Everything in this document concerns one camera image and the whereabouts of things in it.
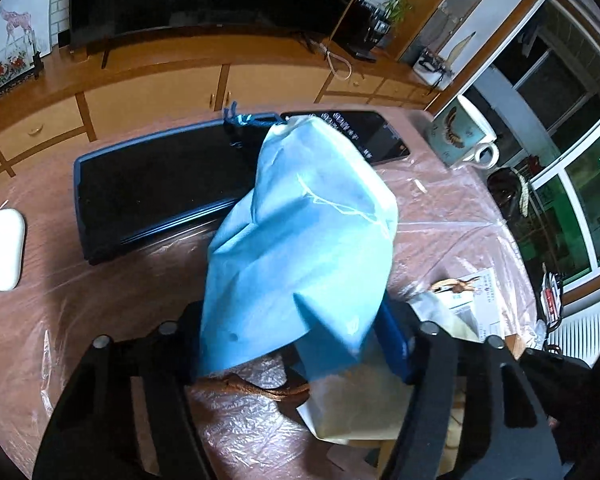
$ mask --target table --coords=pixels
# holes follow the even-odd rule
[[[517,245],[474,170],[448,170],[429,149],[421,132],[430,116],[403,108],[338,108],[378,111],[411,150],[376,167],[399,209],[388,290],[407,297],[437,280],[494,267],[505,334],[530,337],[536,302]],[[215,117],[209,112],[148,124],[92,143],[74,137],[21,162],[16,178],[0,180],[0,204],[8,200],[27,221],[20,284],[0,292],[0,444],[28,476],[62,386],[93,338],[143,336],[201,299],[206,247],[218,226],[210,222],[91,267],[75,224],[74,160],[120,140]],[[284,382],[276,356],[242,372],[266,387]],[[277,404],[253,396],[195,393],[190,400],[221,477],[342,478],[325,458],[329,445],[315,440],[295,412],[281,413]]]

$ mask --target power cord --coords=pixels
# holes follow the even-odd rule
[[[331,69],[331,73],[333,74],[334,78],[340,79],[341,81],[346,81],[347,79],[349,79],[351,77],[351,73],[353,72],[353,68],[351,67],[351,63],[349,61],[347,61],[346,59],[344,59],[342,56],[338,56],[338,54],[334,54],[331,50],[329,50],[322,43],[318,43],[317,41],[314,41],[311,38],[309,38],[309,42],[312,45],[318,47],[322,52],[324,52],[324,55],[327,58],[327,63],[329,63],[329,68]],[[349,73],[347,74],[346,77],[342,77],[342,76],[338,75],[338,72],[333,67],[333,61],[331,60],[331,57],[337,59],[338,61],[343,62],[347,66],[347,68],[349,69]]]

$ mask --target teal mug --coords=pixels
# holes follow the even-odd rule
[[[488,170],[496,165],[500,151],[495,144],[496,133],[480,110],[463,95],[459,95],[442,110],[426,129],[431,149],[450,168],[474,166]],[[486,151],[490,160],[482,161]]]

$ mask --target dark blue cord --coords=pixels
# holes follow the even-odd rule
[[[270,126],[276,126],[277,124],[286,124],[286,121],[282,118],[278,118],[275,121],[263,121],[260,119],[255,119],[251,114],[236,114],[235,109],[237,108],[238,103],[234,101],[231,103],[231,110],[229,108],[225,108],[223,111],[223,118],[229,124],[233,124],[234,126],[260,126],[263,128],[269,128]]]

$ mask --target cabinet handle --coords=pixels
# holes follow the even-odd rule
[[[36,128],[35,130],[29,132],[29,136],[30,137],[35,137],[37,134],[39,134],[42,131],[42,128],[44,128],[45,125],[44,124],[40,124],[40,126],[38,128]]]

